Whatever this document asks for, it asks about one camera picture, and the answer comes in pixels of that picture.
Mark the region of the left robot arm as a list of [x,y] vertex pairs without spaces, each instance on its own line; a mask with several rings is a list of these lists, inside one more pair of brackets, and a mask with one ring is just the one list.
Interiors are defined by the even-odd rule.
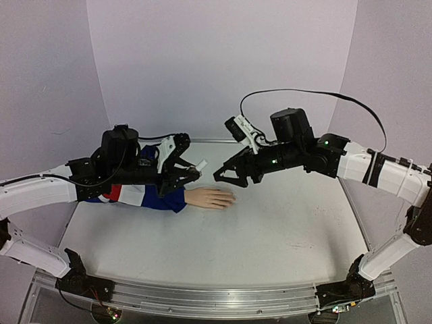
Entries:
[[114,282],[90,275],[80,255],[25,234],[11,222],[19,213],[66,203],[121,203],[181,211],[184,187],[199,179],[206,162],[183,160],[190,146],[185,133],[140,145],[136,130],[117,125],[103,133],[89,157],[1,183],[1,254],[51,274],[64,293],[109,302]]

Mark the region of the pink nail polish bottle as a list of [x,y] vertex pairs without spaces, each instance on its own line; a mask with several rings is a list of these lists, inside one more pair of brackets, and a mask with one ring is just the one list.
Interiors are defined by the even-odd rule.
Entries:
[[193,175],[196,176],[197,178],[200,178],[202,176],[202,172],[197,170],[197,168],[195,168],[194,166],[189,167],[188,171]]

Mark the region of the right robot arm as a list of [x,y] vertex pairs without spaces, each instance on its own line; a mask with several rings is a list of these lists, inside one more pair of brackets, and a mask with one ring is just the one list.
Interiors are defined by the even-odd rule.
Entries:
[[382,216],[394,228],[386,229],[386,239],[377,239],[355,259],[345,279],[318,285],[315,295],[318,309],[332,313],[373,297],[374,282],[384,271],[431,244],[431,169],[336,134],[316,137],[302,109],[284,109],[270,120],[276,136],[271,144],[243,115],[225,122],[243,149],[214,173],[214,179],[245,188],[261,182],[265,174],[301,167],[368,188],[372,205],[359,202],[363,218],[375,225],[376,216]]

